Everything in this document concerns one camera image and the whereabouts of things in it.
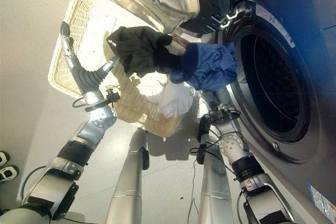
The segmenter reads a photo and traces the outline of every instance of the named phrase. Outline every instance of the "floor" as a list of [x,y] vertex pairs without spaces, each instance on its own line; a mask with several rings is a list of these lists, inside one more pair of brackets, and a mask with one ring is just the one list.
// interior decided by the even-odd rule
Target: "floor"
[[[0,185],[2,209],[19,206],[19,190],[27,174],[57,155],[72,131],[88,118],[84,110],[71,107],[71,97],[53,89],[47,81],[68,2],[1,0],[0,149],[9,152],[9,164],[20,169],[16,179]],[[163,140],[152,135],[148,138],[151,157],[150,168],[143,172],[142,180],[143,223],[187,223],[195,161],[188,150],[197,146],[197,118],[203,114],[198,105],[196,101],[172,137]],[[121,120],[108,130],[78,181],[80,190],[68,218],[104,223],[134,131],[134,126]],[[202,166],[196,165],[195,174],[194,196],[199,205]],[[234,223],[238,223],[235,204],[239,187],[232,175],[228,176]],[[247,223],[245,214],[242,215],[243,223]],[[197,212],[193,208],[190,223],[196,220]],[[59,223],[73,222],[62,220]]]

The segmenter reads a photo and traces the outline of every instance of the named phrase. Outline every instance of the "black and white sneaker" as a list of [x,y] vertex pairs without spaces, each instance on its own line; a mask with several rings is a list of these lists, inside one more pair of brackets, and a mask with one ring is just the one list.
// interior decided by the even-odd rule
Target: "black and white sneaker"
[[0,166],[6,164],[10,158],[7,152],[0,151]]
[[6,166],[0,169],[0,182],[12,180],[19,174],[19,168],[15,165]]

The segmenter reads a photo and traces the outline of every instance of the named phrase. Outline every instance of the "label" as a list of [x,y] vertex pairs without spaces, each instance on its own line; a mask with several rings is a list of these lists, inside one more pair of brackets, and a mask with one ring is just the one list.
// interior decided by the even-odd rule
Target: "label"
[[274,16],[263,8],[261,5],[256,5],[256,14],[257,16],[263,18],[264,20],[270,22],[285,38],[291,48],[295,47],[295,44],[292,38],[289,36],[288,32],[284,29],[284,27],[280,24],[280,22],[274,18]]
[[336,207],[319,193],[312,185],[308,184],[311,201],[333,223],[336,224]]

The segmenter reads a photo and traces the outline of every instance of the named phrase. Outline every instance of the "front-loading washing machine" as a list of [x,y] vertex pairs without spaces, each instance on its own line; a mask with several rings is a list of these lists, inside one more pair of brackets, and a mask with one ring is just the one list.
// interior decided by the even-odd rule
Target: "front-loading washing machine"
[[247,141],[336,223],[335,0],[113,1],[161,32],[233,41]]

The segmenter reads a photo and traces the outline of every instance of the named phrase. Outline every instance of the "laundry basket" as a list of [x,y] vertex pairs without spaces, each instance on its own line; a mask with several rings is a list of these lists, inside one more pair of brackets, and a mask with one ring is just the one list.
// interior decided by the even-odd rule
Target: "laundry basket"
[[[106,42],[111,32],[120,26],[149,26],[109,0],[70,0],[64,21],[70,26],[75,53],[82,66],[89,71],[96,70],[114,56]],[[175,54],[182,54],[185,50],[175,41],[168,49]],[[52,87],[73,98],[81,97],[68,69],[60,35],[50,64],[48,81]],[[117,63],[100,85],[100,90],[106,94],[106,86],[111,86],[114,91],[119,91],[121,99],[114,104],[119,119],[156,135],[170,136],[181,117],[166,118],[159,113],[156,105],[149,102],[137,88],[140,81],[128,78],[123,66]]]

